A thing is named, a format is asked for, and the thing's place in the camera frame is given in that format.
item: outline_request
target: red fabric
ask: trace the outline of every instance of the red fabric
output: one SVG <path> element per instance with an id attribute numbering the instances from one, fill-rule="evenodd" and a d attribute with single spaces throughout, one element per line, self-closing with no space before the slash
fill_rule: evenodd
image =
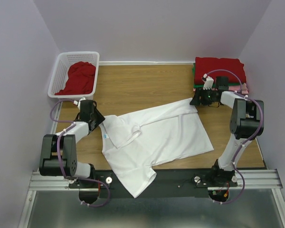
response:
<path id="1" fill-rule="evenodd" d="M 194 84 L 203 85 L 204 82 L 201 80 L 204 74 L 216 70 L 224 69 L 229 70 L 234 73 L 241 80 L 242 83 L 246 82 L 246 75 L 244 71 L 244 64 L 242 64 L 239 59 L 233 58 L 195 58 L 195 75 Z M 238 83 L 237 78 L 228 72 L 218 71 L 208 75 L 214 80 L 217 76 L 227 76 L 229 78 L 229 83 Z"/>
<path id="2" fill-rule="evenodd" d="M 90 63 L 78 62 L 68 70 L 66 87 L 55 95 L 90 94 L 93 91 L 96 67 Z"/>

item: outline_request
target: folded red cloth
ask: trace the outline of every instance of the folded red cloth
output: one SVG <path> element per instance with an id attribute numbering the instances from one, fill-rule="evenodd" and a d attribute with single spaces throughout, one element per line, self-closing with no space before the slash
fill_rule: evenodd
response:
<path id="1" fill-rule="evenodd" d="M 90 63 L 78 62 L 68 70 L 66 87 L 55 95 L 90 94 L 93 91 L 96 67 Z"/>
<path id="2" fill-rule="evenodd" d="M 241 80 L 242 83 L 246 82 L 246 75 L 244 71 L 244 64 L 239 59 L 233 58 L 195 58 L 195 75 L 194 84 L 203 85 L 204 82 L 201 80 L 204 74 L 217 69 L 229 70 L 234 73 Z M 208 75 L 214 80 L 217 76 L 227 76 L 229 83 L 238 83 L 238 80 L 228 72 L 218 71 Z"/>

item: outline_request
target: wooden table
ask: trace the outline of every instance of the wooden table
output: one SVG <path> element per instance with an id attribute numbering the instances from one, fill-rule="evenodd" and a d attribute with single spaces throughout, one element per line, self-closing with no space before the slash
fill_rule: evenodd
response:
<path id="1" fill-rule="evenodd" d="M 122 115 L 193 97 L 191 65 L 100 66 L 94 100 L 104 115 Z M 231 109 L 226 106 L 197 107 L 214 151 L 155 166 L 154 169 L 210 168 L 223 153 L 230 138 Z M 62 105 L 60 120 L 74 120 L 78 109 L 70 102 Z M 57 132 L 68 124 L 59 123 Z M 100 128 L 77 144 L 78 161 L 96 169 L 111 169 L 102 151 Z M 245 150 L 238 162 L 242 168 L 264 167 L 256 141 Z"/>

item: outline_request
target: white plastic basket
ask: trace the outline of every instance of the white plastic basket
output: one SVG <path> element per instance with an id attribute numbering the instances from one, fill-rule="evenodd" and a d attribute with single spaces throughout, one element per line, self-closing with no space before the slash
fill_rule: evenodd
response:
<path id="1" fill-rule="evenodd" d="M 61 89 L 64 89 L 66 82 L 68 80 L 67 72 L 71 65 L 77 62 L 89 62 L 96 67 L 95 79 L 93 90 L 90 94 L 79 94 L 79 95 L 55 95 Z M 49 88 L 47 94 L 49 97 L 54 98 L 71 98 L 74 100 L 79 100 L 83 96 L 87 99 L 92 100 L 97 84 L 97 75 L 98 75 L 98 65 L 99 65 L 99 53 L 95 51 L 73 51 L 73 52 L 64 52 L 59 54 L 57 57 L 54 72 L 49 83 Z"/>

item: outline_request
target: wrinkled white fabric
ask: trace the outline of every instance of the wrinkled white fabric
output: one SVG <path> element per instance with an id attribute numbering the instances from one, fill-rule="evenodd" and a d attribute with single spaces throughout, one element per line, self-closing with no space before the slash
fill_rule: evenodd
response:
<path id="1" fill-rule="evenodd" d="M 103 154 L 124 187 L 139 196 L 155 179 L 152 166 L 213 150 L 190 99 L 121 116 L 100 124 Z"/>

